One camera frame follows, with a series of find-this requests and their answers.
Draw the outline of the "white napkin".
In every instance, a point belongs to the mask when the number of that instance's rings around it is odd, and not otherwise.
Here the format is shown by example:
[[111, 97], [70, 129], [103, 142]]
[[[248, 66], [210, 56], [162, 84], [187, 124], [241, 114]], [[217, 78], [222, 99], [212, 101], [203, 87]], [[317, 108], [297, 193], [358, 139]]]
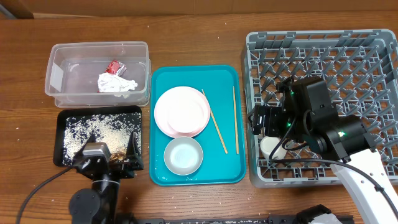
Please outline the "white napkin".
[[97, 84], [100, 93], [134, 91], [138, 86], [134, 80], [126, 80], [110, 73], [100, 74]]

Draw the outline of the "grey white bowl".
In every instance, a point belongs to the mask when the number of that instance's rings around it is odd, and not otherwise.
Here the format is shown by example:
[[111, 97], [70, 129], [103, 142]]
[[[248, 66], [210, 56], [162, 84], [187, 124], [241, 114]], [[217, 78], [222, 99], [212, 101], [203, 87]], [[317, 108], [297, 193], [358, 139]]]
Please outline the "grey white bowl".
[[176, 175], [193, 174], [201, 166], [203, 158], [201, 145], [190, 137], [171, 140], [164, 151], [165, 165]]

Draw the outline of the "pink small bowl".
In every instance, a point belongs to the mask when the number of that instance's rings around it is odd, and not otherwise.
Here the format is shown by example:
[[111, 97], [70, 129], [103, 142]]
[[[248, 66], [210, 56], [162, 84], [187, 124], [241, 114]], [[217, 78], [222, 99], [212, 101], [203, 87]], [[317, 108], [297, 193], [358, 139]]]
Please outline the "pink small bowl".
[[167, 122], [176, 133], [195, 136], [207, 125], [209, 116], [209, 109], [202, 99], [182, 99], [170, 109]]

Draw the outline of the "white cup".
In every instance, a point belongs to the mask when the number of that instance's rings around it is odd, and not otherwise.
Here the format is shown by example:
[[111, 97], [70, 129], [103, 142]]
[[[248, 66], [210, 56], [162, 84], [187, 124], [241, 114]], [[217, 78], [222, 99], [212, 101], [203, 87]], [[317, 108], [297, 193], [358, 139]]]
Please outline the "white cup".
[[[266, 136], [264, 138], [262, 138], [262, 140], [260, 141], [260, 149], [262, 152], [262, 155], [265, 159], [268, 159], [271, 152], [273, 151], [273, 149], [276, 147], [276, 145], [279, 143], [280, 139], [279, 138], [275, 138], [275, 137], [269, 137]], [[280, 146], [275, 153], [273, 154], [273, 159], [283, 159], [286, 155], [287, 151]]]

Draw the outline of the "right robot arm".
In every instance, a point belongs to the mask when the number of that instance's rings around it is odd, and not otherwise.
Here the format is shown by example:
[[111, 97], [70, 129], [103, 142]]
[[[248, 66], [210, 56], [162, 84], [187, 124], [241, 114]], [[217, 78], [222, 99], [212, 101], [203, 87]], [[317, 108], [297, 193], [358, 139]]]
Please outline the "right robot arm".
[[270, 163], [330, 165], [350, 194], [365, 223], [397, 223], [397, 193], [384, 169], [376, 143], [355, 115], [340, 117], [324, 79], [288, 78], [277, 84], [280, 106], [256, 105], [248, 114], [251, 132], [279, 138], [273, 151], [294, 141], [310, 148], [319, 159], [276, 159]]

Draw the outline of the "red snack wrapper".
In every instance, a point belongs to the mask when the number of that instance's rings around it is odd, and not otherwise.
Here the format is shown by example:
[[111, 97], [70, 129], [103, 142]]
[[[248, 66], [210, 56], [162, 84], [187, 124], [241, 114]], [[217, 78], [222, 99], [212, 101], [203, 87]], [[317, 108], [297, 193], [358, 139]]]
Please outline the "red snack wrapper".
[[124, 63], [118, 61], [118, 60], [113, 60], [106, 68], [105, 72], [109, 73], [111, 75], [117, 75], [121, 76], [125, 71], [127, 70], [127, 67]]

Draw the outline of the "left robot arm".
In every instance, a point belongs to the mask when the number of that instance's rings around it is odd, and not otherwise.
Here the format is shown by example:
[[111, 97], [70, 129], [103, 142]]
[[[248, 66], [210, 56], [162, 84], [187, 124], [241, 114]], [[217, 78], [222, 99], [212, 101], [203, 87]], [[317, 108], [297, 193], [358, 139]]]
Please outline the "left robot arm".
[[144, 163], [137, 149], [137, 137], [131, 133], [127, 142], [126, 161], [112, 163], [104, 142], [91, 136], [73, 157], [72, 168], [92, 180], [91, 188], [77, 191], [70, 199], [73, 223], [137, 223], [131, 213], [118, 213], [118, 193], [122, 179], [132, 179]]

